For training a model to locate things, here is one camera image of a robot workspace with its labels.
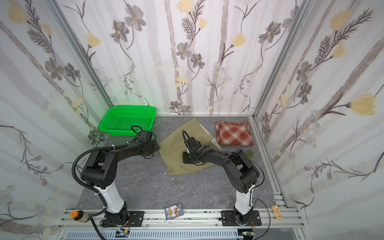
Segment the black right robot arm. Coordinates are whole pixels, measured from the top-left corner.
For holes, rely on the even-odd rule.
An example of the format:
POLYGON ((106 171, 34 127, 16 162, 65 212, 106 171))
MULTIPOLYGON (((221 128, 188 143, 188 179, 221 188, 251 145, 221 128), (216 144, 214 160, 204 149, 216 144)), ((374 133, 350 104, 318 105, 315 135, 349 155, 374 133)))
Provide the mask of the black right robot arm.
POLYGON ((208 145, 202 145, 194 137, 182 130, 184 144, 183 163, 202 166, 208 163, 222 167, 231 185, 236 190, 236 202, 233 210, 235 223, 246 225, 254 212, 253 194, 258 184, 258 178, 263 170, 247 157, 244 151, 223 152, 208 145))

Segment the red plaid skirt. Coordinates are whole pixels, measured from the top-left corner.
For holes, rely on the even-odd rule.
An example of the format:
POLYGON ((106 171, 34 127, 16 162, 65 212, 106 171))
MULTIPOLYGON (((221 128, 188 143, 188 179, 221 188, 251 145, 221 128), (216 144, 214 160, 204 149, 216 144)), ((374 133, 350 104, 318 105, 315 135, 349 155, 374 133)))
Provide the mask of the red plaid skirt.
POLYGON ((253 146, 249 122, 215 122, 217 141, 220 145, 253 146))

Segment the olive khaki skirt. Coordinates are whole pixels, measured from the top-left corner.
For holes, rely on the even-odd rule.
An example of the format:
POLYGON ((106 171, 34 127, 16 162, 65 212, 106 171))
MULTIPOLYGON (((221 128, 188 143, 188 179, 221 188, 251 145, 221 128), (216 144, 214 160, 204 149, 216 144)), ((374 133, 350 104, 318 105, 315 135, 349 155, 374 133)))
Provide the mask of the olive khaki skirt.
POLYGON ((167 166, 169 175, 183 175, 200 171, 213 166, 211 163, 205 165, 194 165, 183 163, 183 152, 187 150, 182 136, 182 130, 185 130, 190 137, 200 141, 201 145, 208 145, 215 150, 221 150, 215 137, 198 121, 197 118, 186 122, 176 128, 170 135, 159 143, 159 153, 167 166))

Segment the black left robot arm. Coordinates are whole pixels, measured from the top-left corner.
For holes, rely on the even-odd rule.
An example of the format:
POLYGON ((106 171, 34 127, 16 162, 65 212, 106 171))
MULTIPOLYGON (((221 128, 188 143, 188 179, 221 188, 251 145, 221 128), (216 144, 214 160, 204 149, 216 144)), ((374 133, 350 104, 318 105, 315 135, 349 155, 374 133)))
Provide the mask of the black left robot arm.
POLYGON ((131 129, 136 136, 125 144, 97 147, 80 154, 72 163, 71 173, 74 180, 86 189, 93 191, 102 203, 103 209, 90 214, 104 214, 100 223, 103 228, 125 227, 132 219, 126 202, 121 198, 116 187, 118 163, 130 157, 141 156, 150 159, 160 147, 157 136, 151 131, 145 131, 139 126, 131 129))

